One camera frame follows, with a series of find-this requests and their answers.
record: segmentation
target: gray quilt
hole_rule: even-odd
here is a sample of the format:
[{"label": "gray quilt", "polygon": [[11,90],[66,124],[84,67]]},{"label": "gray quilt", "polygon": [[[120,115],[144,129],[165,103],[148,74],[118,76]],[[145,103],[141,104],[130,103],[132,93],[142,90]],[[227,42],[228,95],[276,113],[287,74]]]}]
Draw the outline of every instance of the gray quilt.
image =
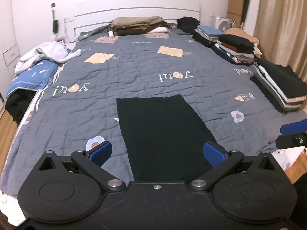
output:
[{"label": "gray quilt", "polygon": [[230,64],[182,33],[172,30],[114,38],[99,33],[79,41],[75,49],[81,48],[82,55],[66,63],[57,82],[44,91],[38,110],[22,126],[2,173],[0,190],[16,196],[46,150],[70,155],[85,149],[95,136],[113,145],[112,156],[102,167],[126,183],[132,181],[115,120],[117,97],[181,94],[219,144],[246,155],[275,150],[280,127],[306,118],[302,110],[286,115],[277,112],[249,80],[254,67]]}]

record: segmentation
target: blue gripper pad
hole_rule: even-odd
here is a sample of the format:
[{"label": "blue gripper pad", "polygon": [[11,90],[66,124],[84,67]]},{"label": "blue gripper pad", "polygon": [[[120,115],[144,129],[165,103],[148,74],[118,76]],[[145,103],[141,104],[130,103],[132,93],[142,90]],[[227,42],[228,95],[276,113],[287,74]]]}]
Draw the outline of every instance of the blue gripper pad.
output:
[{"label": "blue gripper pad", "polygon": [[290,134],[295,134],[295,133],[300,133],[300,132],[305,132],[305,131],[307,131],[307,120],[306,119],[300,122],[284,124],[280,128],[280,133],[282,135],[290,135]]},{"label": "blue gripper pad", "polygon": [[112,144],[104,141],[95,148],[87,151],[87,157],[90,161],[101,167],[112,155]]},{"label": "blue gripper pad", "polygon": [[216,167],[227,159],[228,152],[218,144],[207,142],[204,144],[204,157],[213,167]]}]

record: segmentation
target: blue pillow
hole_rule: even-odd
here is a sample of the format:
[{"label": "blue pillow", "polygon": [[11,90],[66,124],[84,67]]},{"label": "blue pillow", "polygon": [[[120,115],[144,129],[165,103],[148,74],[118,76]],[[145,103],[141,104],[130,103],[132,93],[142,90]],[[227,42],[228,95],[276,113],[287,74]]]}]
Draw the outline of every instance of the blue pillow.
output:
[{"label": "blue pillow", "polygon": [[45,59],[22,72],[10,83],[6,98],[17,89],[38,91],[44,89],[47,85],[51,85],[58,65],[57,62]]}]

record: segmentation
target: white fan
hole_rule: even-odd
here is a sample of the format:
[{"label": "white fan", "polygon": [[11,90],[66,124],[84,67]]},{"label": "white fan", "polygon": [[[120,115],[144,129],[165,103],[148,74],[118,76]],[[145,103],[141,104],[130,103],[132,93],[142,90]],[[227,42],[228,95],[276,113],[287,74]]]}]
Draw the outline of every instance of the white fan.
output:
[{"label": "white fan", "polygon": [[235,27],[235,22],[232,19],[224,18],[224,17],[217,17],[215,19],[215,26],[216,29],[224,32],[227,29]]}]

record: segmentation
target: wooden floor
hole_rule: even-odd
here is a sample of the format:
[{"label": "wooden floor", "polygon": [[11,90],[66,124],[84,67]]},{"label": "wooden floor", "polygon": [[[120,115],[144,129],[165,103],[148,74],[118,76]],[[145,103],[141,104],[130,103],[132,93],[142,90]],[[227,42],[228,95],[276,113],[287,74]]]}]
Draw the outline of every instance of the wooden floor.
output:
[{"label": "wooden floor", "polygon": [[[0,174],[2,173],[7,153],[15,136],[17,125],[7,111],[0,118]],[[290,181],[294,183],[307,172],[307,153],[302,152],[295,163],[286,171]],[[0,225],[11,230],[13,226],[7,223],[7,218],[0,213]]]}]

